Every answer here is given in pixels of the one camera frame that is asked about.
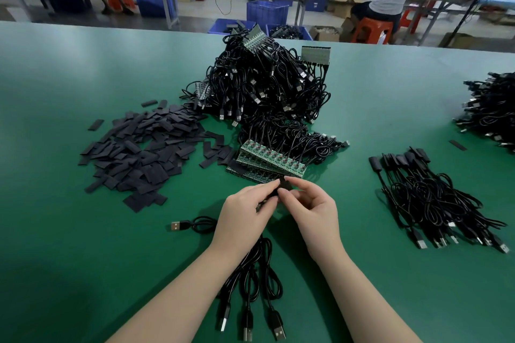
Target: left hand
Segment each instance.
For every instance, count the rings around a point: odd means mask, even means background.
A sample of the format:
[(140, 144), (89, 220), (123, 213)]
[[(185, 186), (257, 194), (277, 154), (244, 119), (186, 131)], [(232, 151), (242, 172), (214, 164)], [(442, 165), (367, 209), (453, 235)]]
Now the left hand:
[(248, 186), (227, 197), (223, 204), (215, 235), (209, 246), (221, 255), (234, 258), (236, 263), (248, 254), (274, 214), (278, 197), (271, 197), (259, 212), (257, 205), (279, 186), (279, 179), (266, 184)]

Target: hand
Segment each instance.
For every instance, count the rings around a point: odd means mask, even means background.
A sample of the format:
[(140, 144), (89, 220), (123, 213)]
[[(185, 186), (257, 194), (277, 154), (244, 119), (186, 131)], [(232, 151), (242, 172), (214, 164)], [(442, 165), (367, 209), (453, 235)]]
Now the hand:
[(343, 251), (334, 200), (307, 180), (285, 179), (300, 190), (279, 189), (279, 197), (297, 222), (313, 260), (320, 264), (334, 252)]
[(236, 263), (248, 254), (274, 214), (278, 197), (271, 197), (256, 212), (257, 205), (279, 186), (279, 179), (248, 186), (227, 197), (223, 204), (210, 248), (234, 258)]

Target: green tabletop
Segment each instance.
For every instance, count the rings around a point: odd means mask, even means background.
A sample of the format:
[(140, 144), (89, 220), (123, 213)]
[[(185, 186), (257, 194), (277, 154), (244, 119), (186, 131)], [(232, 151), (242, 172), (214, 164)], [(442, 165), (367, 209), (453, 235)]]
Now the green tabletop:
[[(94, 170), (77, 166), (78, 154), (141, 102), (179, 103), (181, 88), (201, 80), (223, 49), (222, 36), (1, 22), (0, 38), (0, 341), (104, 341), (210, 242), (193, 231), (167, 232), (165, 225), (218, 216), (223, 200), (250, 182), (222, 166), (203, 170), (199, 144), (183, 174), (162, 189), (168, 202), (134, 214), (123, 193), (83, 191)], [(308, 44), (280, 43), (298, 50)], [(335, 198), (351, 258), (425, 342), (513, 341), (512, 254), (463, 241), (416, 249), (378, 198), (380, 183), (367, 158), (424, 148), (433, 170), (479, 198), (485, 215), (511, 224), (499, 235), (515, 248), (513, 157), (491, 140), (460, 134), (451, 121), (469, 97), (462, 81), (512, 71), (515, 55), (317, 45), (332, 48), (326, 79), (332, 96), (313, 129), (351, 146), (306, 177)], [(97, 118), (106, 123), (88, 132)], [(234, 134), (226, 122), (203, 125), (227, 138)], [(350, 341), (291, 217), (276, 212), (265, 235), (284, 285), (274, 306), (287, 341)], [(240, 295), (233, 296), (223, 334), (215, 330), (217, 305), (195, 341), (239, 339)], [(252, 308), (254, 341), (274, 341), (261, 300)]]

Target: tiled floor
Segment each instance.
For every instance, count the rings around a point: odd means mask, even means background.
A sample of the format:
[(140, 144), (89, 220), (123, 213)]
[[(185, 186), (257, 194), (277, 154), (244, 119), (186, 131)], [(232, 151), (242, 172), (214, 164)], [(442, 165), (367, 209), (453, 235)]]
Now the tiled floor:
[[(150, 30), (166, 30), (166, 21), (161, 18), (142, 18), (139, 14), (128, 17), (123, 14), (104, 16), (100, 14), (103, 4), (100, 0), (91, 0), (93, 11), (86, 14), (55, 14), (49, 16), (42, 7), (39, 0), (25, 0), (32, 15), (32, 21), (58, 24), (72, 24), (81, 26), (99, 26), (116, 28), (141, 28)], [(29, 21), (19, 0), (0, 0), (0, 20)], [(179, 2), (179, 25), (172, 28), (177, 31), (206, 33), (217, 18), (246, 19), (247, 0), (205, 0), (192, 2)], [(288, 13), (287, 23), (293, 24), (297, 2), (293, 3)], [(424, 46), (438, 46), (443, 35), (453, 31), (461, 16), (441, 14)], [(327, 25), (339, 27), (343, 20), (330, 13), (318, 13), (306, 11), (304, 16), (304, 26)], [(418, 38), (427, 28), (429, 20), (423, 18), (420, 21), (417, 32), (410, 35), (406, 44), (416, 44)], [(460, 33), (467, 33), (474, 37), (481, 37), (481, 41), (474, 46), (477, 50), (489, 50), (500, 52), (515, 52), (515, 27), (493, 25), (487, 21), (479, 19), (477, 16), (470, 18), (465, 23)]]

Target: dark shorts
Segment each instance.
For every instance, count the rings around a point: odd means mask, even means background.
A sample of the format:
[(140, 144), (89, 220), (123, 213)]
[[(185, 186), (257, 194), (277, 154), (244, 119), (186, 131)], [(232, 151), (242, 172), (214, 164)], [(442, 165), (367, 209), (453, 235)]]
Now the dark shorts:
[(376, 21), (392, 22), (393, 23), (392, 34), (396, 33), (397, 30), (399, 30), (399, 23), (401, 21), (402, 13), (397, 14), (397, 15), (387, 15), (387, 14), (376, 13), (375, 11), (370, 9), (370, 7), (368, 6), (369, 4), (370, 4), (370, 2), (354, 4), (351, 8), (351, 14), (356, 15), (357, 19), (359, 19), (360, 21), (363, 18), (370, 18), (370, 19), (375, 19)]

